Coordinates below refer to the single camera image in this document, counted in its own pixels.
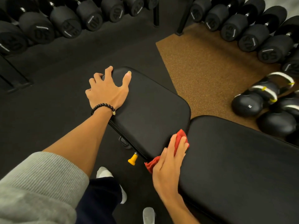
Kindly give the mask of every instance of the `foot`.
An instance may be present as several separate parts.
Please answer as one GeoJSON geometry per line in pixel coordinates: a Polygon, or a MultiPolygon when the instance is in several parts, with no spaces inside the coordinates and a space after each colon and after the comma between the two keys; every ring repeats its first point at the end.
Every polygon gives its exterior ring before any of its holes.
{"type": "MultiPolygon", "coordinates": [[[[107,170],[107,168],[105,167],[100,167],[99,170],[97,171],[97,177],[96,178],[104,178],[104,177],[113,177],[113,175],[111,174],[111,172],[109,170],[107,170]]],[[[127,194],[124,191],[124,189],[121,187],[121,194],[123,196],[123,199],[121,201],[121,204],[124,204],[127,201],[127,194]]]]}
{"type": "Polygon", "coordinates": [[[155,223],[155,211],[153,208],[144,208],[142,215],[143,215],[143,224],[155,223]]]}

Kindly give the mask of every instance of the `white sock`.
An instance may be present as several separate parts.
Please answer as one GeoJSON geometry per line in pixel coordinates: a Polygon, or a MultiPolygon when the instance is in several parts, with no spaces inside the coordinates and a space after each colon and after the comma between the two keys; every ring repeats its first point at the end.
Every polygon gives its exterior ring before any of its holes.
{"type": "MultiPolygon", "coordinates": [[[[104,177],[113,177],[112,173],[107,170],[105,167],[100,167],[99,170],[97,171],[97,177],[96,178],[104,178],[104,177]]],[[[127,201],[127,194],[124,191],[124,189],[121,187],[121,194],[123,196],[123,199],[121,201],[121,204],[124,204],[127,201]]]]}

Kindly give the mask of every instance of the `navy pants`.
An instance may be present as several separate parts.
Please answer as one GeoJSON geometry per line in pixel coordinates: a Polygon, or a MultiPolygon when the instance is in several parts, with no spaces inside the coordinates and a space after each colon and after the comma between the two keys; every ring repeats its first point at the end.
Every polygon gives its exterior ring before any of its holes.
{"type": "Polygon", "coordinates": [[[112,212],[121,200],[121,187],[113,177],[90,179],[76,208],[76,224],[116,224],[112,212]]]}

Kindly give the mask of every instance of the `bracelet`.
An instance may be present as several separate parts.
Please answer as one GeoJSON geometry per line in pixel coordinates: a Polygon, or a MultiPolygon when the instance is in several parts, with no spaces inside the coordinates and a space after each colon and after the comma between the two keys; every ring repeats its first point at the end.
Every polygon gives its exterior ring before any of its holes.
{"type": "Polygon", "coordinates": [[[112,118],[115,116],[115,109],[114,109],[114,107],[112,107],[111,105],[108,105],[108,104],[104,104],[104,103],[98,104],[97,106],[95,106],[92,109],[92,113],[91,114],[93,115],[93,113],[95,112],[95,110],[97,110],[99,107],[102,107],[102,106],[108,107],[108,108],[110,108],[112,110],[112,118]]]}

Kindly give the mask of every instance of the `red towel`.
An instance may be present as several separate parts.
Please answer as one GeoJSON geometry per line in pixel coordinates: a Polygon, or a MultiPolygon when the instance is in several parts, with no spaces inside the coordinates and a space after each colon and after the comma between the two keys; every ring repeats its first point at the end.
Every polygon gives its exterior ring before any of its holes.
{"type": "MultiPolygon", "coordinates": [[[[174,144],[174,155],[176,155],[176,151],[178,149],[178,145],[180,143],[180,140],[182,137],[187,137],[185,132],[180,129],[177,133],[176,133],[176,142],[174,144]]],[[[154,168],[154,166],[159,162],[160,160],[160,156],[155,157],[151,162],[149,163],[144,163],[145,167],[148,169],[148,171],[152,174],[152,169],[154,168]]]]}

